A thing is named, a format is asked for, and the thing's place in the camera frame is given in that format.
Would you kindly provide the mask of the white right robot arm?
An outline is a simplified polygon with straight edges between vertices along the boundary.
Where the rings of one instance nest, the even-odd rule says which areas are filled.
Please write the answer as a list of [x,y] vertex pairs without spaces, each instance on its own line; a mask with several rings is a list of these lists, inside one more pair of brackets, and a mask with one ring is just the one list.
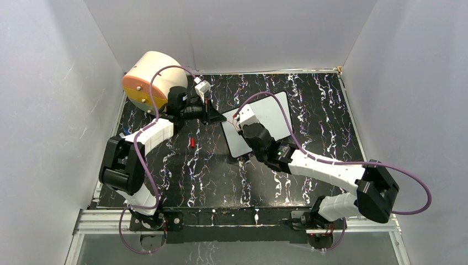
[[345,190],[317,198],[310,212],[312,224],[324,229],[351,216],[384,224],[390,219],[400,190],[389,171],[378,162],[342,165],[331,158],[303,153],[292,143],[276,141],[260,123],[242,126],[241,136],[256,159],[276,172],[311,177]]

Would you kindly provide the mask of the white board black frame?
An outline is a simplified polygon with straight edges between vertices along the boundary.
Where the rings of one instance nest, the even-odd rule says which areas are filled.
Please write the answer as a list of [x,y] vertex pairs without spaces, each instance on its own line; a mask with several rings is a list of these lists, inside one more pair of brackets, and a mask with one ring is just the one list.
[[[280,107],[273,98],[267,96],[262,99],[257,99],[250,102],[248,106],[275,140],[282,140],[290,136]],[[238,134],[237,129],[235,129],[235,125],[237,125],[238,122],[233,120],[233,115],[236,111],[237,109],[235,108],[223,112],[222,115],[226,118],[226,121],[221,123],[229,153],[233,158],[240,157],[252,151],[242,136]]]

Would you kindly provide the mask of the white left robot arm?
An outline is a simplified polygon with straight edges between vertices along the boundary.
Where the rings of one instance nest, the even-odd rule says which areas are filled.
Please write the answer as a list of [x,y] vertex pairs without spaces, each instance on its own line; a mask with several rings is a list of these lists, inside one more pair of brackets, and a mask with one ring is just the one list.
[[189,97],[185,88],[172,87],[167,103],[158,109],[150,124],[131,135],[113,136],[107,141],[99,181],[124,197],[129,212],[146,228],[158,230],[165,222],[165,215],[158,206],[158,189],[154,187],[150,191],[144,184],[149,173],[146,155],[174,136],[186,120],[194,119],[205,125],[227,120],[214,108],[211,99]]

